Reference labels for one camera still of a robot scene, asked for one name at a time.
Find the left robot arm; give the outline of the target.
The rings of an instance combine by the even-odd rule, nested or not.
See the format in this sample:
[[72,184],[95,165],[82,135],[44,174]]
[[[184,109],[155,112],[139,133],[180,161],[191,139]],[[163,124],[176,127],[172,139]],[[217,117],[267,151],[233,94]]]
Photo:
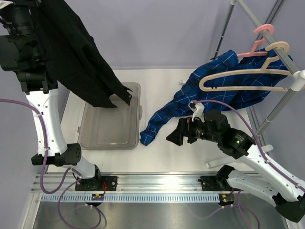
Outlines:
[[31,10],[38,0],[3,0],[0,22],[8,35],[0,38],[0,65],[12,71],[20,82],[33,113],[38,139],[38,152],[31,158],[35,166],[64,167],[78,179],[76,190],[98,190],[102,177],[98,167],[81,154],[78,143],[66,143],[58,112],[58,84],[52,65],[34,27]]

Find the pink plastic hanger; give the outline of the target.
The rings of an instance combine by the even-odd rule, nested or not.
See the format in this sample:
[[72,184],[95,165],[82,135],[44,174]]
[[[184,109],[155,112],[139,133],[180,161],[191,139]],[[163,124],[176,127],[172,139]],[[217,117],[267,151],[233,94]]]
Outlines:
[[[273,35],[273,33],[275,31],[274,26],[272,24],[263,24],[263,25],[257,27],[253,31],[253,34],[259,34],[260,32],[263,32],[265,30],[267,30],[271,35]],[[237,55],[237,57],[246,58],[246,57],[254,57],[254,56],[266,56],[267,55],[266,51],[256,51],[256,48],[258,46],[262,45],[264,42],[266,42],[265,38],[254,41],[249,52],[240,53]]]

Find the blue plaid shirt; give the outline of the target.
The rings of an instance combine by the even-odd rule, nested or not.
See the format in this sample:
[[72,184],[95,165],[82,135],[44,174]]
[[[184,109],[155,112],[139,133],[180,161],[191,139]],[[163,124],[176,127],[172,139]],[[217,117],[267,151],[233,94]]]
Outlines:
[[[179,91],[175,93],[173,99],[168,102],[148,121],[145,130],[140,132],[141,144],[149,145],[157,136],[159,130],[173,117],[191,116],[193,112],[188,107],[191,101],[217,100],[224,102],[234,109],[246,108],[263,101],[270,91],[219,91],[205,92],[200,90],[199,82],[204,77],[212,74],[244,70],[259,69],[268,57],[275,57],[274,50],[270,50],[266,56],[246,57],[239,61],[237,54],[229,50],[216,57],[215,60],[208,62],[190,74],[189,79]],[[277,74],[245,74],[222,77],[207,81],[205,87],[225,87],[225,86],[276,86],[286,76]],[[228,111],[229,108],[218,103],[205,102],[204,111],[219,110]]]

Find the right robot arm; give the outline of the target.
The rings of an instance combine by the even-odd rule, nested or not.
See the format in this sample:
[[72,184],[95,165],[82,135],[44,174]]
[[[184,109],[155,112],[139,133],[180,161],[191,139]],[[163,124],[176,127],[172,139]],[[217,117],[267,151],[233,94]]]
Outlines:
[[182,146],[184,137],[189,144],[198,139],[217,143],[224,154],[246,164],[265,179],[251,178],[234,167],[224,165],[215,175],[216,185],[220,189],[232,187],[246,191],[270,203],[280,215],[292,222],[299,222],[304,217],[304,180],[262,152],[248,134],[232,128],[221,112],[208,111],[203,119],[181,118],[177,128],[166,139]]

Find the black shirt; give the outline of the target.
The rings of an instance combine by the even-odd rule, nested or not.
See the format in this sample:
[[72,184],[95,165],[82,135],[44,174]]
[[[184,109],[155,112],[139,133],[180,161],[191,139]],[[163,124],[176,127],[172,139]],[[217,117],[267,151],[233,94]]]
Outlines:
[[63,0],[43,0],[32,10],[37,35],[55,77],[93,107],[115,108],[110,96],[130,104],[130,89],[99,53],[80,17]]

